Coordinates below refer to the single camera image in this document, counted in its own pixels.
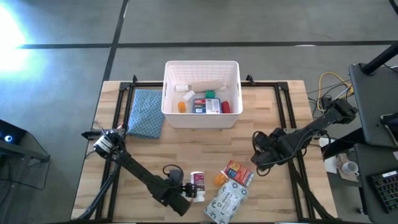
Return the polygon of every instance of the small bottle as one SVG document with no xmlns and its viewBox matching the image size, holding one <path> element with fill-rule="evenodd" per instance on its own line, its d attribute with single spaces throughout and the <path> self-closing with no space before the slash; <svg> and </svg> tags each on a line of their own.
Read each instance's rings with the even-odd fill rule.
<svg viewBox="0 0 398 224">
<path fill-rule="evenodd" d="M 196 171 L 191 173 L 191 184 L 197 185 L 197 197 L 193 199 L 193 202 L 204 202 L 205 201 L 205 173 Z"/>
</svg>

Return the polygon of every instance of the yellow cable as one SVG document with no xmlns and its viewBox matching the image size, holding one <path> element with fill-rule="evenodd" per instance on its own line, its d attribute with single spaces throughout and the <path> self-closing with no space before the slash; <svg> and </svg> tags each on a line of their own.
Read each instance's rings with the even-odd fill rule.
<svg viewBox="0 0 398 224">
<path fill-rule="evenodd" d="M 319 81 L 318 81 L 318 100 L 317 100 L 317 108 L 318 108 L 318 110 L 320 110 L 320 111 L 324 111 L 323 109 L 320 108 L 320 105 L 319 105 L 319 101 L 320 101 L 320 98 L 321 98 L 321 83 L 322 83 L 322 78 L 323 78 L 323 76 L 325 76 L 325 75 L 327 75 L 327 74 L 334 75 L 334 76 L 335 76 L 336 78 L 338 78 L 342 83 L 344 83 L 344 85 L 346 85 L 347 88 L 349 88 L 348 96 L 351 96 L 352 94 L 354 94 L 354 88 L 353 88 L 353 86 L 352 86 L 351 84 L 349 84 L 349 83 L 347 83 L 346 81 L 344 81 L 339 75 L 337 75 L 337 74 L 334 73 L 334 72 L 325 72 L 324 74 L 322 74 L 322 75 L 319 77 Z"/>
</svg>

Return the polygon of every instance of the white cup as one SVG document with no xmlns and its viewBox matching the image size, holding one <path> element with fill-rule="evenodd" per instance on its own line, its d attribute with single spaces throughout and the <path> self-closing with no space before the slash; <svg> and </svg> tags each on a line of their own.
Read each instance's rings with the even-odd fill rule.
<svg viewBox="0 0 398 224">
<path fill-rule="evenodd" d="M 359 176 L 359 168 L 358 165 L 355 162 L 346 162 L 341 166 L 341 171 L 343 171 L 343 173 L 350 175 L 350 174 L 354 174 L 356 177 Z"/>
</svg>

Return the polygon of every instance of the keyboard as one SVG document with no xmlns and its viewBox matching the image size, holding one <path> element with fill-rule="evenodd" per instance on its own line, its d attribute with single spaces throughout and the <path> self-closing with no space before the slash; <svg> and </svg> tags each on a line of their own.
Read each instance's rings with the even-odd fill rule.
<svg viewBox="0 0 398 224">
<path fill-rule="evenodd" d="M 398 211 L 398 169 L 369 177 L 386 213 Z"/>
</svg>

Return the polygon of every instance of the white label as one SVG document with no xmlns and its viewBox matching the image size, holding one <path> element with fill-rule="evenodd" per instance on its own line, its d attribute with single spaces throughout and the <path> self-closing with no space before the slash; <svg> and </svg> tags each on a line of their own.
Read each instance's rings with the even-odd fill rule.
<svg viewBox="0 0 398 224">
<path fill-rule="evenodd" d="M 239 197 L 233 191 L 228 190 L 227 188 L 217 200 L 216 208 L 226 216 L 230 216 L 234 213 L 234 208 L 238 206 L 238 203 Z"/>
<path fill-rule="evenodd" d="M 389 176 L 391 176 L 391 175 L 396 175 L 396 174 L 397 174 L 396 171 L 392 171 L 392 172 L 388 172 L 388 173 L 382 174 L 382 176 L 383 176 L 383 177 L 389 177 Z"/>
<path fill-rule="evenodd" d="M 219 114 L 220 101 L 219 99 L 206 99 L 206 114 Z"/>
</svg>

